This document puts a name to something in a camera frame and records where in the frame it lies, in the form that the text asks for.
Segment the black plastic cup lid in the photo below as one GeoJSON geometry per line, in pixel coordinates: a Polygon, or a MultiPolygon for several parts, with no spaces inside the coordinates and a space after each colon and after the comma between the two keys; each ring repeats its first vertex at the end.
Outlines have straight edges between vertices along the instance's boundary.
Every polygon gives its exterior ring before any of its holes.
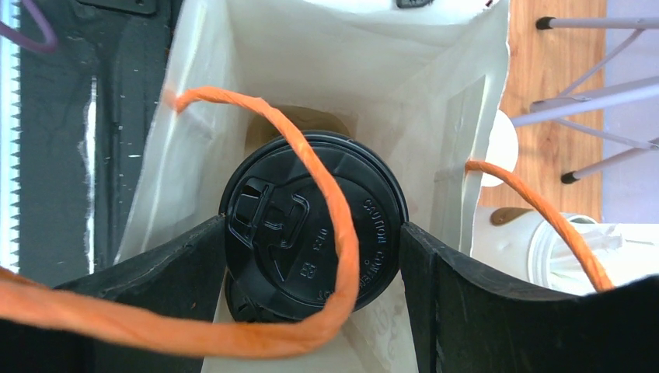
{"type": "Polygon", "coordinates": [[[224,291],[228,310],[237,322],[291,323],[307,316],[305,305],[261,275],[237,277],[229,272],[224,291]]]}

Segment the single pulp cup carrier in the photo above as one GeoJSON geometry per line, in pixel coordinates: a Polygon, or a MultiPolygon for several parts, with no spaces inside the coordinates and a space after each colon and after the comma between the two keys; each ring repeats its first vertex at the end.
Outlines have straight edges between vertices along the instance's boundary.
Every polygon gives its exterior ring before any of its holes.
{"type": "MultiPolygon", "coordinates": [[[[353,137],[351,129],[336,115],[303,106],[277,106],[300,131],[331,131],[353,137]]],[[[280,132],[265,117],[255,115],[246,132],[245,154],[280,136],[280,132]]]]}

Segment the kraft paper takeout bag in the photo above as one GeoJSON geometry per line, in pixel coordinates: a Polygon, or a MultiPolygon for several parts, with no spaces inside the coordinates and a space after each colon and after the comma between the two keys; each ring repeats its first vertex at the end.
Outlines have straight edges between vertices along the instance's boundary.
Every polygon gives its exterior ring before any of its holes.
{"type": "MultiPolygon", "coordinates": [[[[109,267],[219,216],[253,116],[198,103],[178,117],[164,103],[203,85],[336,115],[393,172],[406,223],[469,256],[480,182],[463,168],[486,151],[504,89],[508,11],[506,1],[473,16],[439,5],[351,12],[310,1],[185,1],[109,267]]],[[[203,360],[199,372],[421,372],[401,271],[320,350],[203,360]]]]}

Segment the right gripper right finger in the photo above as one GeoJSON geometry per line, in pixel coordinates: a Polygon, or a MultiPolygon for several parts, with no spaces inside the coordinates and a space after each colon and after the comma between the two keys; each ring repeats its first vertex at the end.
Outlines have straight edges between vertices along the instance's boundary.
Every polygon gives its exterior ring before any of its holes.
{"type": "Polygon", "coordinates": [[[421,372],[656,372],[658,279],[588,296],[519,280],[412,223],[399,265],[421,372]]]}

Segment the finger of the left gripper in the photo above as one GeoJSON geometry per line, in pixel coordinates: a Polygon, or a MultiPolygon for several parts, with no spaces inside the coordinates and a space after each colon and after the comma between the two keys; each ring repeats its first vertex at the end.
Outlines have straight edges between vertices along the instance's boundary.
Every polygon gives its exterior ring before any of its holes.
{"type": "Polygon", "coordinates": [[[434,0],[396,0],[398,9],[419,9],[429,6],[434,0]]]}

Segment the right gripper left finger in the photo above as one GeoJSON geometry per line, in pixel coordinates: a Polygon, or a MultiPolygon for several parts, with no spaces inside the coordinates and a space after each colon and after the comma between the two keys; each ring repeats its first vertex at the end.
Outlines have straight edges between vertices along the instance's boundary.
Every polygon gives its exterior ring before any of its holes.
{"type": "MultiPolygon", "coordinates": [[[[219,216],[211,218],[163,245],[58,289],[210,322],[225,276],[224,222],[219,216]]],[[[199,372],[203,361],[1,322],[3,372],[199,372]]]]}

